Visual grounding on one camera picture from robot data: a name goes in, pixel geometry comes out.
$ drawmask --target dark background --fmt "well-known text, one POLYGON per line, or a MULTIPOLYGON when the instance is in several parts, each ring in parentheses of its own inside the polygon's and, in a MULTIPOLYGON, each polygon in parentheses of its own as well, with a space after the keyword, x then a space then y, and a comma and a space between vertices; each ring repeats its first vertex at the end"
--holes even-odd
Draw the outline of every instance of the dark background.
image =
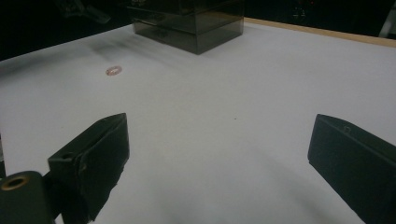
MULTIPOLYGON (((52 0, 0 0, 0 61, 130 24, 117 0, 84 0, 112 17, 65 19, 52 0)), ((245 16, 378 36, 394 0, 246 0, 245 16)))

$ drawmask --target white table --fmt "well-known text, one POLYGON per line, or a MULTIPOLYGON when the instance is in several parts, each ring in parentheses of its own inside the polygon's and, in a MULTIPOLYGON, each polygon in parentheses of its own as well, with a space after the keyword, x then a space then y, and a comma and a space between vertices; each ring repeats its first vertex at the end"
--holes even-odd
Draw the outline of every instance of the white table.
POLYGON ((197 56, 127 26, 0 62, 9 175, 120 112, 131 158, 97 224, 362 223, 306 155, 318 113, 396 145, 396 49, 246 23, 197 56))

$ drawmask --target white tabletop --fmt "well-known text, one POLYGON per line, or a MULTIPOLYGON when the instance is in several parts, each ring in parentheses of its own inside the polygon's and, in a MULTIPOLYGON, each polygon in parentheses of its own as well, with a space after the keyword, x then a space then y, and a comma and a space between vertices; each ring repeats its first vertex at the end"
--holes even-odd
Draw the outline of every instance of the white tabletop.
POLYGON ((127 26, 0 62, 9 175, 126 112, 131 158, 97 224, 362 223, 308 163, 315 116, 396 145, 395 111, 396 49, 249 23, 199 56, 127 26))

